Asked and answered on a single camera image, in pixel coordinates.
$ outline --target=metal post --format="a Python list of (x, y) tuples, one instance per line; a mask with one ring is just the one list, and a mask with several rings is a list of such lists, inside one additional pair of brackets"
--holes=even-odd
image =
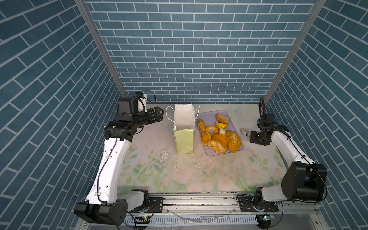
[(296, 37), (293, 45), (291, 46), (290, 51), (287, 53), (284, 62), (280, 66), (280, 69), (277, 72), (275, 79), (271, 83), (270, 88), (268, 89), (268, 91), (267, 91), (267, 93), (264, 97), (265, 104), (268, 103), (268, 101), (270, 100), (273, 92), (276, 90), (277, 85), (280, 83), (280, 81), (281, 81), (282, 77), (284, 76), (287, 68), (291, 64), (291, 61), (293, 60), (295, 54), (299, 50), (301, 44), (303, 43), (303, 41), (304, 41), (305, 37), (307, 36), (309, 30), (311, 29), (314, 21), (317, 19), (317, 16), (319, 15), (319, 13), (322, 10), (323, 6), (325, 5), (326, 1), (327, 0), (316, 0), (316, 2), (314, 3), (307, 19), (305, 20), (303, 26), (300, 28), (298, 36)]
[(116, 72), (116, 69), (113, 65), (113, 62), (110, 58), (109, 53), (107, 52), (107, 49), (102, 41), (102, 38), (100, 36), (100, 33), (97, 30), (97, 27), (95, 25), (95, 22), (93, 21), (92, 15), (88, 9), (88, 6), (85, 2), (85, 0), (75, 0), (75, 3), (78, 7), (78, 10), (81, 12), (81, 15), (84, 19), (84, 22), (86, 23), (89, 32), (91, 33), (91, 36), (94, 40), (94, 42), (97, 45), (97, 48), (99, 49), (101, 56), (103, 58), (103, 60), (105, 61), (105, 64), (107, 66), (107, 68), (110, 71), (111, 77), (113, 78), (116, 87), (118, 88), (119, 92), (121, 95), (126, 94), (125, 90), (123, 88), (123, 85), (121, 84), (120, 78)]

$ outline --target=table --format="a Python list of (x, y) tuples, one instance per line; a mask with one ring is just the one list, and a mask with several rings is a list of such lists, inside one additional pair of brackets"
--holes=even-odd
[[(163, 110), (169, 105), (159, 106)], [(174, 123), (167, 119), (146, 125), (134, 135), (125, 156), (118, 182), (118, 194), (131, 189), (147, 189), (150, 193), (180, 192), (249, 192), (257, 187), (281, 183), (286, 167), (280, 152), (271, 143), (260, 146), (240, 133), (256, 130), (259, 118), (256, 104), (202, 104), (200, 112), (226, 110), (243, 144), (237, 153), (207, 156), (198, 128), (194, 135), (194, 153), (178, 155), (174, 139)], [(174, 112), (167, 110), (173, 118)]]

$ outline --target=white rope handle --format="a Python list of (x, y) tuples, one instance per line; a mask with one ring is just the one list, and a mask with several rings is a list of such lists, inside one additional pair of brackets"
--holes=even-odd
[(198, 108), (194, 110), (194, 113), (195, 113), (196, 110), (198, 110), (197, 116), (195, 117), (196, 120), (197, 120), (197, 117), (198, 117), (198, 114), (199, 114), (199, 108), (200, 108), (200, 106), (201, 105), (199, 105)]
[(173, 120), (171, 120), (168, 116), (167, 116), (167, 108), (171, 108), (173, 111), (174, 111), (174, 114), (175, 114), (175, 110), (169, 105), (168, 107), (166, 107), (166, 109), (165, 109), (165, 114), (166, 114), (166, 117), (170, 120), (170, 121), (172, 121), (172, 122), (174, 122)]

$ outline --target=yellow pastry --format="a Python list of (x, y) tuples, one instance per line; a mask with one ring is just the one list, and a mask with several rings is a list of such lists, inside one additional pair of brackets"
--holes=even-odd
[(205, 122), (202, 119), (198, 119), (198, 129), (201, 130), (202, 132), (206, 131), (206, 126), (205, 126)]
[(202, 133), (202, 143), (204, 145), (208, 145), (208, 142), (211, 140), (211, 135), (209, 132), (203, 132)]
[(227, 124), (227, 122), (230, 120), (228, 116), (222, 115), (222, 114), (216, 114), (216, 120), (218, 120), (220, 123)]
[(226, 153), (226, 147), (229, 144), (229, 139), (222, 134), (213, 134), (208, 142), (208, 147), (216, 153)]
[(241, 140), (239, 135), (236, 132), (231, 130), (227, 131), (226, 133), (227, 138), (229, 139), (229, 150), (232, 153), (236, 153), (240, 149)]
[(209, 125), (206, 127), (206, 132), (209, 132), (209, 134), (212, 136), (214, 133), (219, 133), (219, 129), (214, 125)]
[(219, 128), (219, 134), (226, 135), (226, 129)]
[(216, 122), (215, 125), (217, 128), (227, 128), (227, 124)]

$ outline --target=robotic arm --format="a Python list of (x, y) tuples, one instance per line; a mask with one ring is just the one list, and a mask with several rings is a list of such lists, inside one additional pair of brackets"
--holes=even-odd
[(259, 102), (257, 131), (251, 131), (250, 142), (269, 145), (273, 142), (280, 150), (285, 165), (288, 167), (281, 184), (262, 188), (254, 194), (254, 203), (299, 200), (320, 202), (324, 200), (323, 191), (327, 170), (322, 164), (316, 164), (294, 142), (289, 130), (284, 125), (277, 125), (273, 114), (265, 113), (263, 98)]
[(127, 212), (148, 207), (148, 191), (132, 190), (117, 202), (117, 185), (124, 157), (133, 135), (144, 125), (162, 121), (164, 110), (146, 109), (147, 95), (118, 100), (116, 119), (106, 126), (105, 147), (95, 181), (85, 202), (75, 205), (74, 213), (89, 223), (121, 225)]

